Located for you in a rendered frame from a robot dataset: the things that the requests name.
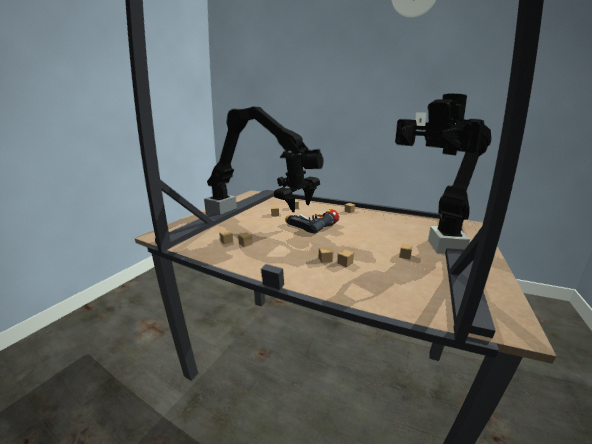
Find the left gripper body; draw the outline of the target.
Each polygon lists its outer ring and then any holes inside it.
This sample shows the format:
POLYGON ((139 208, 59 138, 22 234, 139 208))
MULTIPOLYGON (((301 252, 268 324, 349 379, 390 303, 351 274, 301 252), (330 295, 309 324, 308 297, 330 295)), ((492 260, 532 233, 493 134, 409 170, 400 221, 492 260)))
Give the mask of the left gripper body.
MULTIPOLYGON (((288 170, 287 170, 288 171, 288 170)), ((292 197, 292 192, 306 188, 312 188, 320 185, 320 180, 316 177, 307 177, 304 179, 304 174, 306 171, 297 170, 297 171, 288 171, 286 176, 289 178, 290 188, 279 188, 274 191, 274 198, 278 198, 281 200, 286 200, 292 197), (295 188, 295 189, 294 189, 295 188), (290 190, 288 190, 290 189, 290 190)))

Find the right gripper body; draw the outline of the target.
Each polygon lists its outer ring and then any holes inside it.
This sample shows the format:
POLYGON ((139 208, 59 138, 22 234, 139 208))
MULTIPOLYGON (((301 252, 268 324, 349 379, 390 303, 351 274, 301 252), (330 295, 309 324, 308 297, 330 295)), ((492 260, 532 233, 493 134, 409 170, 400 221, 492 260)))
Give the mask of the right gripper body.
MULTIPOLYGON (((397 121, 396 139, 395 139, 395 143, 397 145, 401 145, 399 143, 399 140, 400 140, 401 123, 403 120, 405 120, 405 119, 399 119, 397 121)), ((481 132, 482 132, 482 125, 479 122, 470 122, 470 123, 471 123, 471 132, 472 133, 470 133, 468 149, 467 149, 467 151, 462 151, 462 152, 475 153, 479 149, 481 132)), ((428 126, 417 126, 416 120, 414 120, 411 146, 414 145, 415 135, 417 135, 417 136, 425 136, 426 146, 428 146, 428 147, 451 148, 441 138, 441 131, 448 129, 448 125, 446 125, 446 124, 448 124, 448 123, 447 122, 428 122, 428 126), (420 129, 424 130, 425 132, 416 131, 416 130, 420 130, 420 129), (437 133, 437 132, 439 132, 439 133, 437 133), (433 136, 431 136, 431 135, 433 135, 434 138, 436 138, 436 139, 434 139, 433 136)))

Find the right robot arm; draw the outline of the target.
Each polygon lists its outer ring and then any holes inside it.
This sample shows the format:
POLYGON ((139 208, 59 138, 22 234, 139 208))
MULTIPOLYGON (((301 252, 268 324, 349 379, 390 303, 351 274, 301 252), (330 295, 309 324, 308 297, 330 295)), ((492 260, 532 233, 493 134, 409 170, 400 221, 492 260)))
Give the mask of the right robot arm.
POLYGON ((467 95, 464 94, 443 94, 442 99, 434 100, 428 105, 428 122, 447 122, 448 129, 453 128, 457 122, 463 121, 479 122, 482 125, 478 151, 465 152, 454 184, 446 187, 439 200, 438 214, 442 214, 442 217, 437 229, 443 236, 462 237, 463 220, 468 220, 470 209, 467 202, 468 195, 464 188, 467 190, 479 156, 486 152, 491 143, 491 130, 484 124, 484 120, 464 119, 466 100, 467 95))

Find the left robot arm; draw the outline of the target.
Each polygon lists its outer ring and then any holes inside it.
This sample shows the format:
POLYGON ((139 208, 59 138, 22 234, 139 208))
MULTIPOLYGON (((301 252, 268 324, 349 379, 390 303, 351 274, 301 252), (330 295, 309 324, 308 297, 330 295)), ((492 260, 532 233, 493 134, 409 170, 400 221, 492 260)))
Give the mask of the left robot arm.
POLYGON ((309 150, 299 134, 283 127, 261 107, 250 107, 240 110, 231 109, 227 115, 228 132, 220 160, 207 180, 208 186, 212 186, 211 199, 223 200, 230 197, 227 194, 226 183, 229 183, 230 178, 233 177, 234 169, 231 167, 231 161, 240 132, 246 127, 248 121, 252 119, 257 120, 270 131, 277 138, 283 149, 286 150, 283 151, 280 158, 286 158, 288 171, 301 170, 303 167, 305 169, 322 169, 323 157, 320 149, 309 150))

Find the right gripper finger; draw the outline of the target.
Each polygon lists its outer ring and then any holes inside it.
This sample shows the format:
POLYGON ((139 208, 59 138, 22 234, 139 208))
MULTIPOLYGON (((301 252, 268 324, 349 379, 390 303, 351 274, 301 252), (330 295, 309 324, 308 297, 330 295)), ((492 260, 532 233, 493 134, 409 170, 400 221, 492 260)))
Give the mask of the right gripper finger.
POLYGON ((467 151, 471 132, 470 122, 457 122, 454 128, 441 132, 441 138, 456 151, 467 151))
POLYGON ((413 124, 414 124, 414 120, 406 120, 405 119, 402 121, 401 129, 400 129, 400 135, 402 135, 402 138, 400 136, 400 140, 399 140, 399 143, 401 145, 411 146, 413 124), (404 142, 402 141, 402 139, 404 140, 404 142))

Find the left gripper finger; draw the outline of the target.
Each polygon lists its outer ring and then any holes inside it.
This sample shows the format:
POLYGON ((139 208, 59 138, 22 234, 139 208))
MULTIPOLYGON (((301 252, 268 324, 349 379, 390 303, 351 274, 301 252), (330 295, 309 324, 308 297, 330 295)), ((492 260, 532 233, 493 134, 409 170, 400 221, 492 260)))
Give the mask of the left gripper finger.
POLYGON ((306 205, 309 205, 310 204, 310 201, 311 201, 311 198, 312 198, 312 196, 314 194, 314 191, 316 189, 316 187, 312 187, 312 188, 306 188, 306 187, 304 187, 302 189, 303 189, 304 194, 305 194, 306 205))
POLYGON ((291 211, 292 212, 295 212, 295 197, 292 196, 291 198, 286 199, 285 201, 287 202, 287 204, 290 207, 291 211))

